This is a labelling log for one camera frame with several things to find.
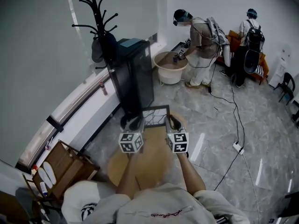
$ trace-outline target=white t-shirt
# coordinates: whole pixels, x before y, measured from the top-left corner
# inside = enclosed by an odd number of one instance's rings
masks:
[[[192,196],[166,183],[140,191],[132,200],[125,194],[103,198],[83,224],[217,224],[214,217],[220,216],[231,224],[249,224],[246,215],[217,191],[202,190]]]
[[[258,22],[255,19],[248,19],[248,20],[251,22],[253,27],[258,28],[260,26],[260,24],[258,24]],[[247,20],[244,20],[244,21],[241,22],[240,27],[239,27],[239,31],[243,32],[244,36],[241,40],[240,46],[245,46],[245,38],[246,38],[246,35],[247,35],[250,28],[251,28],[251,26],[250,26],[250,24]]]

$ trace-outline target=small bottle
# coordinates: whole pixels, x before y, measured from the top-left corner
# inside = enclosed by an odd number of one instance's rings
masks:
[[[104,95],[107,95],[107,94],[108,94],[108,92],[107,92],[107,90],[106,90],[106,87],[105,87],[105,85],[103,84],[103,82],[100,82],[100,88],[102,89]]]

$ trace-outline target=person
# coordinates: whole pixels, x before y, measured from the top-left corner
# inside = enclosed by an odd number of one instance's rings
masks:
[[[177,154],[186,189],[172,184],[135,193],[138,154],[129,158],[116,194],[101,199],[84,224],[201,223],[216,224],[214,217],[228,223],[249,224],[248,218],[219,192],[208,191],[185,153]]]
[[[232,59],[230,67],[227,67],[225,70],[221,70],[220,73],[224,76],[231,78],[233,74],[236,74],[236,86],[240,88],[245,81],[246,72],[244,70],[244,61],[248,47],[246,45],[246,36],[251,28],[259,28],[259,24],[256,21],[257,12],[254,9],[248,9],[247,11],[247,20],[243,20],[239,27],[238,38],[241,40],[240,46],[235,51],[234,57]]]
[[[185,52],[192,70],[192,78],[185,83],[189,88],[209,87],[211,83],[210,68],[216,61],[219,45],[211,40],[213,37],[209,25],[201,18],[193,17],[189,12],[179,9],[173,15],[177,24],[190,27],[191,45]]]

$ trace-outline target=black chair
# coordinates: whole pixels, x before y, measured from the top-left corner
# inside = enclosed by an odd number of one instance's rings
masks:
[[[288,86],[290,81],[292,82],[292,85],[293,85],[292,89],[290,89],[290,87]],[[278,87],[281,87],[283,89],[281,92],[281,93],[283,93],[283,95],[280,98],[279,102],[282,100],[282,98],[286,94],[288,94],[290,96],[289,101],[286,103],[286,105],[288,105],[289,102],[294,98],[293,92],[295,90],[295,81],[294,81],[293,77],[289,73],[286,72],[284,75],[284,80],[283,80],[282,84],[278,83],[278,85],[274,88],[274,90],[277,89]]]

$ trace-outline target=black cabinet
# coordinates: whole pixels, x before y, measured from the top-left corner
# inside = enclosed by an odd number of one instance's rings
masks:
[[[142,108],[150,106],[154,101],[154,90],[150,42],[141,40],[128,48],[120,45],[127,40],[118,41],[119,57],[111,78],[126,114],[125,119],[130,120],[140,115]]]

